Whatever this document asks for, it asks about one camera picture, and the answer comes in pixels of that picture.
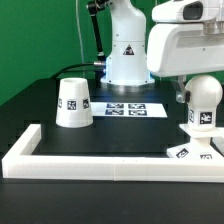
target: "paper cup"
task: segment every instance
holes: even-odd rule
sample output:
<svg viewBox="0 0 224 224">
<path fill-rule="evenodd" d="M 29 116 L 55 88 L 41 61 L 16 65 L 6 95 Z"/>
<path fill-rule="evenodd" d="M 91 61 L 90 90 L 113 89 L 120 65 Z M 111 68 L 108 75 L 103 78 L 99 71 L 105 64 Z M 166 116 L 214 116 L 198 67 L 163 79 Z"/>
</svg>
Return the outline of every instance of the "paper cup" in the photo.
<svg viewBox="0 0 224 224">
<path fill-rule="evenodd" d="M 93 123 L 89 88 L 86 79 L 66 78 L 60 81 L 56 124 L 80 128 Z"/>
</svg>

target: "black table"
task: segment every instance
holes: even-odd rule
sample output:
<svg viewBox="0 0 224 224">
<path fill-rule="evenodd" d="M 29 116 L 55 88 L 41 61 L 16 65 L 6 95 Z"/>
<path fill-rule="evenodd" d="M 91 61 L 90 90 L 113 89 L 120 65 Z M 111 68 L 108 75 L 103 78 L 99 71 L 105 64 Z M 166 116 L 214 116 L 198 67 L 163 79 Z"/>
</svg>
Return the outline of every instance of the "black table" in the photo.
<svg viewBox="0 0 224 224">
<path fill-rule="evenodd" d="M 168 118 L 94 117 L 85 128 L 55 124 L 58 82 L 43 79 L 0 107 L 1 158 L 31 123 L 43 137 L 41 155 L 166 157 L 166 148 L 189 141 L 178 124 L 187 106 L 175 102 L 170 82 L 142 93 L 95 87 L 92 102 L 162 103 Z M 223 101 L 217 126 L 224 126 Z M 0 177 L 0 223 L 222 223 L 224 185 L 175 182 L 17 180 Z"/>
</svg>

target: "black cable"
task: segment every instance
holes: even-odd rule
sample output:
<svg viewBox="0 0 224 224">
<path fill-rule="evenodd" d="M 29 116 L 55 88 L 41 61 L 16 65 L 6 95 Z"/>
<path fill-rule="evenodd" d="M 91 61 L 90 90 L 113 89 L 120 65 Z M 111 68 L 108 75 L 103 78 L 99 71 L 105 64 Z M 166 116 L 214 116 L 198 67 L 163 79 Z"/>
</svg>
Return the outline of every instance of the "black cable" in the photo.
<svg viewBox="0 0 224 224">
<path fill-rule="evenodd" d="M 54 75 L 51 76 L 51 79 L 56 79 L 61 73 L 64 73 L 72 68 L 79 68 L 79 67 L 84 67 L 84 66 L 93 66 L 93 62 L 86 62 L 86 63 L 81 63 L 81 64 L 76 64 L 76 65 L 70 65 L 67 66 L 63 69 L 61 69 L 59 72 L 55 73 Z"/>
<path fill-rule="evenodd" d="M 100 0 L 98 2 L 91 1 L 87 3 L 87 9 L 89 10 L 90 16 L 91 16 L 91 20 L 92 20 L 92 25 L 93 25 L 93 30 L 94 30 L 94 36 L 95 36 L 95 41 L 96 41 L 96 47 L 97 47 L 97 51 L 98 51 L 98 60 L 99 61 L 106 61 L 106 56 L 103 52 L 103 46 L 102 46 L 102 42 L 101 42 L 101 36 L 100 36 L 100 30 L 99 30 L 99 25 L 98 25 L 98 21 L 97 21 L 97 13 L 101 10 L 104 10 L 105 7 L 103 5 L 105 5 L 105 2 L 107 0 Z"/>
<path fill-rule="evenodd" d="M 81 72 L 96 72 L 96 71 L 98 71 L 98 70 L 96 70 L 96 69 L 75 69 L 75 70 L 68 70 L 68 71 L 64 71 L 63 73 L 64 74 L 66 74 L 66 73 L 73 73 L 73 72 L 79 72 L 79 73 L 81 73 Z"/>
</svg>

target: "warning label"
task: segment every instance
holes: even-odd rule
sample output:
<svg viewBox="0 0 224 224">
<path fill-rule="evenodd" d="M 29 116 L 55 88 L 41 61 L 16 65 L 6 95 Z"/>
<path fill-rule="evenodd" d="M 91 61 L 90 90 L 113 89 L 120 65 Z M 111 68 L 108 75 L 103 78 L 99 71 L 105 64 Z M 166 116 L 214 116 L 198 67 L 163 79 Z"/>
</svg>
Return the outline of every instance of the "warning label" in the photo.
<svg viewBox="0 0 224 224">
<path fill-rule="evenodd" d="M 129 44 L 128 47 L 126 48 L 126 50 L 125 50 L 125 52 L 124 52 L 123 55 L 135 55 L 135 54 L 134 54 L 134 51 L 133 51 L 133 49 L 132 49 L 132 47 L 131 47 L 130 44 Z"/>
</svg>

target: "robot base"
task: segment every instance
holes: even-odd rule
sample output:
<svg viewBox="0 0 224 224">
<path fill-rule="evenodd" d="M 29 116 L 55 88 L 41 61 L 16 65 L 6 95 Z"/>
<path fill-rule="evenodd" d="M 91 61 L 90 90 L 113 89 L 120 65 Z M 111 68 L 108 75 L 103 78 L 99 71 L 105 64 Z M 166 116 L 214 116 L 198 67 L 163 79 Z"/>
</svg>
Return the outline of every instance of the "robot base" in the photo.
<svg viewBox="0 0 224 224">
<path fill-rule="evenodd" d="M 223 159 L 223 156 L 210 145 L 211 137 L 224 135 L 221 128 L 214 128 L 206 132 L 192 130 L 187 124 L 181 124 L 180 128 L 191 137 L 191 140 L 187 144 L 167 149 L 167 155 L 170 158 L 191 160 Z"/>
<path fill-rule="evenodd" d="M 103 77 L 101 79 L 101 87 L 105 89 L 110 89 L 116 92 L 143 92 L 145 90 L 150 90 L 154 88 L 155 80 L 150 78 L 146 81 L 145 84 L 140 85 L 118 85 L 118 84 L 112 84 L 110 82 L 106 82 L 105 78 Z"/>
</svg>

